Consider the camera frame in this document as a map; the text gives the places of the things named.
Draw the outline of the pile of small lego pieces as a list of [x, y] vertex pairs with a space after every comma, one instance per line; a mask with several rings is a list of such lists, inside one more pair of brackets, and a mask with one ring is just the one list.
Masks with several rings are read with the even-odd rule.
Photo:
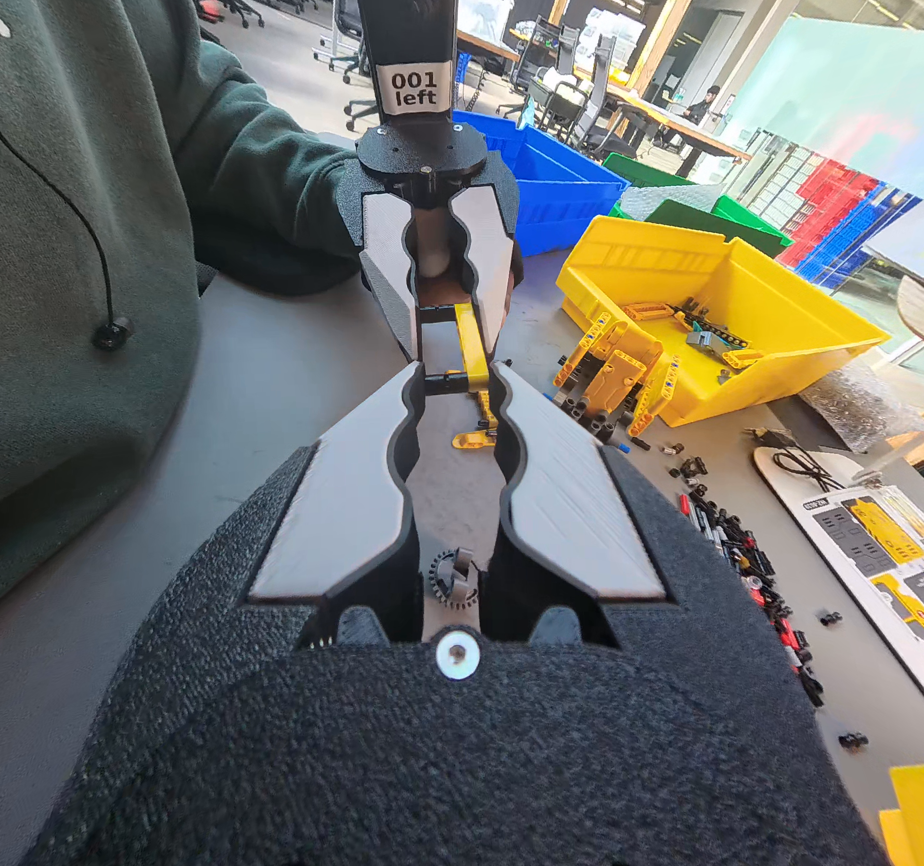
[[668, 467], [667, 473], [686, 489], [678, 497], [681, 512], [711, 542], [768, 619], [811, 704], [817, 709], [824, 707], [824, 687], [811, 669], [809, 643], [803, 631], [793, 628], [792, 609], [778, 592], [774, 568], [754, 534], [735, 514], [710, 500], [708, 487], [702, 482], [708, 474], [702, 458], [677, 461]]

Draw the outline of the person's left forearm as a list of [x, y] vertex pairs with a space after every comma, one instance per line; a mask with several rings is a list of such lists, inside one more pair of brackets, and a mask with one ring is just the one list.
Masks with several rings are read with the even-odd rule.
[[201, 41], [183, 103], [195, 117], [173, 158], [199, 262], [259, 291], [323, 293], [360, 271], [337, 203], [356, 155], [271, 104], [227, 49]]

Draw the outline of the person's left hand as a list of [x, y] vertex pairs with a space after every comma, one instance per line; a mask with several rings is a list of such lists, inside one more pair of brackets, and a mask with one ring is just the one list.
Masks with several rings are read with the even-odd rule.
[[454, 306], [470, 302], [470, 293], [455, 278], [443, 274], [418, 278], [417, 298], [420, 307]]

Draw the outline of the long wooden office table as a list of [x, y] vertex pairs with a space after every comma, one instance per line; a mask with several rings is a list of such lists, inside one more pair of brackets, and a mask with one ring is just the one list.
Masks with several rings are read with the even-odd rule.
[[644, 140], [653, 141], [656, 133], [665, 130], [669, 137], [681, 139], [688, 151], [682, 158], [676, 176], [687, 179], [704, 155], [728, 158], [733, 165], [751, 160], [751, 155], [722, 143], [717, 137], [690, 125], [681, 114], [672, 114], [639, 98], [625, 87], [608, 79], [598, 97], [593, 76], [577, 69], [578, 84], [568, 80], [551, 90], [535, 77], [526, 84], [526, 95], [537, 93], [541, 131], [553, 128], [553, 135], [562, 143], [604, 161], [611, 153], [635, 159]]

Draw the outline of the yellow bin with large parts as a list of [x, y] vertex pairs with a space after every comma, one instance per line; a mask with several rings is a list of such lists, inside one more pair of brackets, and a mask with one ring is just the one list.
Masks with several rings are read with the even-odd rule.
[[739, 238], [610, 216], [588, 226], [557, 279], [582, 329], [604, 310], [694, 298], [765, 357], [719, 385], [721, 364], [687, 346], [671, 319], [639, 323], [681, 357], [670, 426], [797, 394], [887, 340], [887, 334]]

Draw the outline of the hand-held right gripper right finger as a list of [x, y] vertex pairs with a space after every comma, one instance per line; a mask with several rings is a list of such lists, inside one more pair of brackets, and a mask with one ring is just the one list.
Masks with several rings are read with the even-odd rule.
[[599, 601], [663, 601], [664, 583], [600, 443], [506, 364], [492, 364], [494, 458], [511, 544]]

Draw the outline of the yellow lego beam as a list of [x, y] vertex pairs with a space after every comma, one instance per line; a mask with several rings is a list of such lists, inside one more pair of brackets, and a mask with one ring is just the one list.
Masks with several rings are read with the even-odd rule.
[[447, 371], [451, 393], [475, 394], [488, 389], [489, 365], [472, 303], [452, 306], [463, 361], [461, 371]]

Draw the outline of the stack of red blue crates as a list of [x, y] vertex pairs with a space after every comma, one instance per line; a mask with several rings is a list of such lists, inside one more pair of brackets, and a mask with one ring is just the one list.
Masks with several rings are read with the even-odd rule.
[[873, 237], [921, 202], [776, 136], [741, 169], [734, 189], [748, 211], [790, 238], [778, 261], [832, 292], [872, 260]]

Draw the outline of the bubble wrap sheet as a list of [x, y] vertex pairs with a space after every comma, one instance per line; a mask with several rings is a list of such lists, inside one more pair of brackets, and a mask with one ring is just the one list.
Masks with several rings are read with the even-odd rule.
[[620, 197], [619, 207], [626, 216], [637, 221], [648, 219], [666, 201], [710, 213], [716, 201], [724, 193], [722, 183], [672, 184], [660, 187], [630, 186]]
[[797, 397], [854, 452], [866, 452], [894, 436], [923, 432], [922, 416], [860, 360], [823, 376]]

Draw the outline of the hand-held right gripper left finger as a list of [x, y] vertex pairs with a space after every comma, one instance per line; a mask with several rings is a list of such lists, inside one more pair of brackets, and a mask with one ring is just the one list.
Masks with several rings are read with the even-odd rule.
[[251, 601], [333, 599], [410, 543], [424, 408], [424, 367], [411, 363], [318, 438]]

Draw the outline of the green storage bin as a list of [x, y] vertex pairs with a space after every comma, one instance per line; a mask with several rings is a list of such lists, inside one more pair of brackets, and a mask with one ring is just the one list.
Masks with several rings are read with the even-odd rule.
[[[660, 187], [695, 184], [688, 179], [651, 167], [619, 153], [611, 153], [607, 156], [603, 166], [626, 179], [629, 186]], [[612, 207], [610, 215], [637, 221], [621, 211], [619, 200]], [[666, 201], [648, 219], [638, 222], [720, 234], [728, 241], [740, 238], [770, 258], [778, 257], [794, 242], [792, 238], [750, 212], [726, 193], [716, 201], [710, 213]]]

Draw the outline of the blue storage bin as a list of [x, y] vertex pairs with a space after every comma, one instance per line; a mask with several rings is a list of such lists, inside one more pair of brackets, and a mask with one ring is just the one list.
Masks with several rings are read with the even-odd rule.
[[607, 216], [630, 182], [547, 133], [492, 115], [455, 110], [501, 154], [519, 188], [515, 238], [524, 257], [573, 247], [593, 218]]

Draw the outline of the book stand with white base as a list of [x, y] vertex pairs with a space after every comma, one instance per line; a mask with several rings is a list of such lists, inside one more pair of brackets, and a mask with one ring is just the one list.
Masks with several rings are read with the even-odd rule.
[[888, 487], [901, 492], [922, 514], [922, 506], [918, 505], [899, 484], [889, 482], [885, 477], [886, 470], [900, 467], [901, 462], [895, 459], [891, 463], [870, 469], [843, 452], [798, 451], [795, 456], [788, 456], [784, 449], [768, 446], [756, 448], [752, 459], [768, 488], [776, 495], [819, 557], [877, 631], [895, 660], [910, 676], [918, 690], [922, 690], [923, 642], [922, 650], [916, 651], [915, 646], [907, 640], [907, 632], [895, 620], [888, 618], [888, 613], [877, 604], [875, 598], [865, 600], [861, 596], [851, 594], [835, 572], [834, 559], [826, 559], [822, 555], [818, 543], [819, 535], [808, 533], [808, 522], [799, 517], [802, 501], [830, 494], [840, 497], [842, 491], [852, 490], [859, 490], [862, 494], [877, 494]]

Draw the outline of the large yellow black lego model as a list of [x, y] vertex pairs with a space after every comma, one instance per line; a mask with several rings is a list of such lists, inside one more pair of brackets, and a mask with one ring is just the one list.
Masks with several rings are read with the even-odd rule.
[[645, 447], [644, 433], [675, 398], [681, 364], [622, 309], [604, 310], [560, 360], [552, 403], [601, 443], [622, 428]]

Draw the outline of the heap of large lego parts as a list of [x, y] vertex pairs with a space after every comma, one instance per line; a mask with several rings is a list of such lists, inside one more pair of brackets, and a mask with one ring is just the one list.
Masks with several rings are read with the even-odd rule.
[[724, 385], [761, 361], [764, 352], [750, 346], [733, 334], [727, 326], [708, 317], [710, 310], [694, 298], [687, 298], [680, 306], [667, 303], [635, 303], [622, 308], [637, 323], [671, 319], [683, 329], [687, 346], [720, 363], [717, 382]]

